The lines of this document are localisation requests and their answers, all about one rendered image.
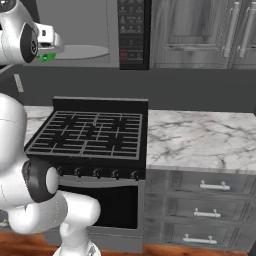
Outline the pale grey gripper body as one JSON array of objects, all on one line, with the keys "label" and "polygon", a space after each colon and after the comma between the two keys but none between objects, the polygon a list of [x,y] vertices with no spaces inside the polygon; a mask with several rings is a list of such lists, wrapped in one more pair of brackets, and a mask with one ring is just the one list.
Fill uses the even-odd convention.
[{"label": "pale grey gripper body", "polygon": [[62,39],[56,32],[41,31],[38,35],[38,53],[60,53],[64,51]]}]

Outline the grey microwave turntable plate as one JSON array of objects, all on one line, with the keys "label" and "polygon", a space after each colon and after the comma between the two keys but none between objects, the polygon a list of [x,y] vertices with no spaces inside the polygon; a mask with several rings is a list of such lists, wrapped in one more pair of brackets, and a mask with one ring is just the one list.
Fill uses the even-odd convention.
[{"label": "grey microwave turntable plate", "polygon": [[93,59],[109,54],[106,47],[94,45],[66,45],[64,51],[57,53],[56,60],[83,60]]}]

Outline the black and grey microwave oven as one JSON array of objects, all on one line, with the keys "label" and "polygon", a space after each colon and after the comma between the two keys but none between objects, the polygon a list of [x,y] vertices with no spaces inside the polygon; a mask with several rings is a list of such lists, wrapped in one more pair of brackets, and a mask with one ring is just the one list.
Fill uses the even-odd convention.
[{"label": "black and grey microwave oven", "polygon": [[114,67],[145,62],[148,0],[36,0],[42,24],[51,25],[66,45],[106,47],[106,56],[54,60],[54,67]]}]

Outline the green round object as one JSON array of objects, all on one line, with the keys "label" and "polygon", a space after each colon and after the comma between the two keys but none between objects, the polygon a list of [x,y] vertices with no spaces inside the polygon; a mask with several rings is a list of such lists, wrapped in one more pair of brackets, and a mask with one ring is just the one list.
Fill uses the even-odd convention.
[{"label": "green round object", "polygon": [[48,53],[48,54],[40,54],[39,59],[42,62],[50,62],[55,58],[56,54],[55,53]]}]

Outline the black cooking range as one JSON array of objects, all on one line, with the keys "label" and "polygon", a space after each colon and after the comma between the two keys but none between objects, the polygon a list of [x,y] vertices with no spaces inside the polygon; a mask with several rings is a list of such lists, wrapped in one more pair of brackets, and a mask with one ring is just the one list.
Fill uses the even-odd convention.
[{"label": "black cooking range", "polygon": [[[64,168],[61,179],[112,178],[117,169],[121,179],[139,171],[145,182],[148,127],[146,99],[59,97],[53,98],[53,112],[25,146],[30,158],[40,158]],[[88,233],[101,250],[140,253],[143,236],[126,237]]]}]

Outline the wide grey cupboard door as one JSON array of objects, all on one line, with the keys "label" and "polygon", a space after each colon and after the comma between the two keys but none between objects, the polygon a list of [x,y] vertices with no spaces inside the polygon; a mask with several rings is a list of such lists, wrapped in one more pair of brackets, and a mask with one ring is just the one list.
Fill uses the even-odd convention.
[{"label": "wide grey cupboard door", "polygon": [[152,68],[222,69],[235,0],[152,0]]}]

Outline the black oven door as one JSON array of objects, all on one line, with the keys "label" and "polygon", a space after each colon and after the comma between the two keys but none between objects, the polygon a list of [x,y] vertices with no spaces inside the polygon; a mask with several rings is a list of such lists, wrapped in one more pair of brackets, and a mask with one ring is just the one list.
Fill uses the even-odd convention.
[{"label": "black oven door", "polygon": [[138,186],[111,188],[83,188],[59,185],[65,192],[87,195],[97,199],[101,205],[99,220],[90,228],[92,234],[143,236],[145,182]]}]

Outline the grey drawer front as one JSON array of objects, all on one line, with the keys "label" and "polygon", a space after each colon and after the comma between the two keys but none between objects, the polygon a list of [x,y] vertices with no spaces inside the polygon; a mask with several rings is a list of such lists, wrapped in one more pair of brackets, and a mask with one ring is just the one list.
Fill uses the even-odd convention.
[{"label": "grey drawer front", "polygon": [[[217,244],[187,243],[183,241],[185,234],[189,234],[191,238],[201,239],[212,236],[214,240],[217,240]],[[145,218],[144,242],[147,244],[249,252],[256,242],[256,226],[232,224],[231,222],[210,223],[208,221],[193,221],[192,219]]]},{"label": "grey drawer front", "polygon": [[[199,187],[206,184],[220,184],[224,181],[229,191],[208,190]],[[148,170],[146,175],[147,192],[182,191],[193,193],[256,194],[256,176],[229,173],[207,173],[177,170]]]},{"label": "grey drawer front", "polygon": [[[195,208],[198,208],[200,212],[211,212],[216,209],[221,214],[221,218],[194,216]],[[150,217],[175,216],[256,223],[256,202],[180,198],[147,194],[145,196],[145,213]]]}]

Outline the narrow grey cupboard door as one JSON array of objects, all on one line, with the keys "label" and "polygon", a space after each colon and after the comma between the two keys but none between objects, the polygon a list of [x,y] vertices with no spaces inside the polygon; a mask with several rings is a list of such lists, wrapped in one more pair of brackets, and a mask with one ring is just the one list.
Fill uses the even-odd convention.
[{"label": "narrow grey cupboard door", "polygon": [[251,28],[249,40],[246,47],[246,52],[243,58],[239,57],[238,47],[242,43],[244,36],[245,26],[248,15],[246,10],[251,6],[252,2],[256,0],[243,0],[241,14],[239,17],[239,23],[236,31],[236,37],[234,41],[234,55],[232,67],[237,69],[256,69],[256,15],[254,17],[253,25]]}]

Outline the pale wall socket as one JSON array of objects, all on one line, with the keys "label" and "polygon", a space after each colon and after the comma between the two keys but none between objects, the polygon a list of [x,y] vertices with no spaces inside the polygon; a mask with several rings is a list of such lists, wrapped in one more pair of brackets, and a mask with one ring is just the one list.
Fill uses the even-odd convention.
[{"label": "pale wall socket", "polygon": [[13,76],[14,76],[14,80],[15,80],[16,87],[17,87],[18,91],[20,93],[23,93],[24,92],[24,88],[23,88],[23,85],[22,85],[22,81],[21,81],[20,75],[19,74],[13,74]]}]

